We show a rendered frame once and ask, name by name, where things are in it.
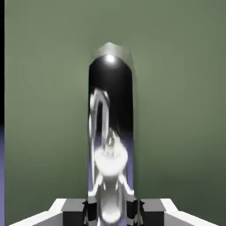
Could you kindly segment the curved shiny metal handle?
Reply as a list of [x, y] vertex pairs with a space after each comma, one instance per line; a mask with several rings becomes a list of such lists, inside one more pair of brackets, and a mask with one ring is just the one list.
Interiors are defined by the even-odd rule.
[[88, 74], [88, 195], [84, 226], [138, 226], [134, 185], [134, 67], [107, 42]]

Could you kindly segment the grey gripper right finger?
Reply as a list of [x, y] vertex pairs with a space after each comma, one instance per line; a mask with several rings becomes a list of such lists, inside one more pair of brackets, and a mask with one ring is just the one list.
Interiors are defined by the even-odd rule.
[[170, 198], [140, 199], [139, 226], [219, 226], [178, 210]]

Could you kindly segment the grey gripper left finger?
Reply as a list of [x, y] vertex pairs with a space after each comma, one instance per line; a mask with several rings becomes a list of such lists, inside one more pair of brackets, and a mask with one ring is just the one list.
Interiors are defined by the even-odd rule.
[[57, 198], [49, 210], [35, 214], [9, 226], [83, 226], [86, 199]]

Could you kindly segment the green painted cabinet door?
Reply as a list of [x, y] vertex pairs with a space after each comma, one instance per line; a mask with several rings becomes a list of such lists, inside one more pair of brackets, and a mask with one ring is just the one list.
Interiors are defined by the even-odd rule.
[[107, 42], [135, 66], [137, 192], [226, 226], [226, 0], [5, 1], [5, 225], [85, 196]]

